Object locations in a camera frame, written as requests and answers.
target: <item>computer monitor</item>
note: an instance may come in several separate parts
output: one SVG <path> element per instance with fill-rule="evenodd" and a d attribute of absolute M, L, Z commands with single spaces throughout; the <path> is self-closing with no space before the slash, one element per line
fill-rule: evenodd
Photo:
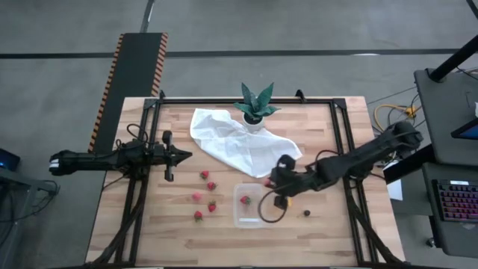
<path fill-rule="evenodd" d="M 478 119 L 472 120 L 451 133 L 453 138 L 478 140 Z"/>
<path fill-rule="evenodd" d="M 0 149 L 0 169 L 7 169 L 15 172 L 20 162 L 20 157 L 4 149 Z"/>

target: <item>white pot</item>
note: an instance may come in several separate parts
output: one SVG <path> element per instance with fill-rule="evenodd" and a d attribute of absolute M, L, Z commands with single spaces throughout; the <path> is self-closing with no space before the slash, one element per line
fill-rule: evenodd
<path fill-rule="evenodd" d="M 244 118 L 244 114 L 242 114 L 242 121 L 244 122 L 244 126 L 246 126 L 247 130 L 250 133 L 254 133 L 259 131 L 261 128 L 264 128 L 264 117 L 262 117 L 262 120 L 258 124 L 249 124 L 247 123 L 246 119 Z"/>

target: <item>green plant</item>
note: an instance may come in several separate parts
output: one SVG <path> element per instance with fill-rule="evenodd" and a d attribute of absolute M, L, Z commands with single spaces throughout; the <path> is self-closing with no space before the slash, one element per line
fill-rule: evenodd
<path fill-rule="evenodd" d="M 234 106 L 244 112 L 246 118 L 250 118 L 253 122 L 260 121 L 262 117 L 270 116 L 280 109 L 267 105 L 269 104 L 270 97 L 272 96 L 274 83 L 263 89 L 257 98 L 244 83 L 241 86 L 242 95 L 244 96 L 244 103 L 241 104 L 236 102 L 234 103 Z"/>

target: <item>white towel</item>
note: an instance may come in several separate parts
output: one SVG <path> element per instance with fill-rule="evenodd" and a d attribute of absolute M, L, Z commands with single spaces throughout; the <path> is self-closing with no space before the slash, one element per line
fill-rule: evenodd
<path fill-rule="evenodd" d="M 202 150 L 256 178 L 268 175 L 284 154 L 296 160 L 302 157 L 292 140 L 274 135 L 265 128 L 251 134 L 225 110 L 197 108 L 190 134 Z"/>

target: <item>potted plant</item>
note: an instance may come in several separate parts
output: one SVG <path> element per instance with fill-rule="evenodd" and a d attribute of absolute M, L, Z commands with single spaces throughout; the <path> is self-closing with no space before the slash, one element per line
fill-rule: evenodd
<path fill-rule="evenodd" d="M 244 125 L 250 132 L 258 131 L 264 127 L 264 117 L 272 115 L 280 108 L 275 108 L 269 104 L 270 97 L 272 96 L 274 83 L 269 87 L 262 90 L 259 96 L 256 98 L 255 94 L 249 90 L 249 88 L 242 84 L 242 95 L 244 96 L 244 103 L 234 103 L 234 106 L 244 112 L 243 121 Z"/>

